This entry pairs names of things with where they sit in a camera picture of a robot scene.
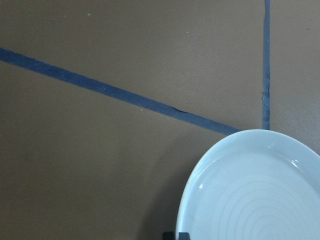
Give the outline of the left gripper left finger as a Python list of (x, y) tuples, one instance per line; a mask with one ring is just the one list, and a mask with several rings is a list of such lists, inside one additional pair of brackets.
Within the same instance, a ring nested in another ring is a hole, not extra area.
[(162, 240), (175, 240), (174, 231), (165, 231), (162, 233)]

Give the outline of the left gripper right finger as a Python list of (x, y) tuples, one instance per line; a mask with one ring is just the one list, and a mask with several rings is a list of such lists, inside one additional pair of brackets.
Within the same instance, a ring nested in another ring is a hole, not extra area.
[(188, 232), (179, 232), (178, 240), (190, 240), (190, 234)]

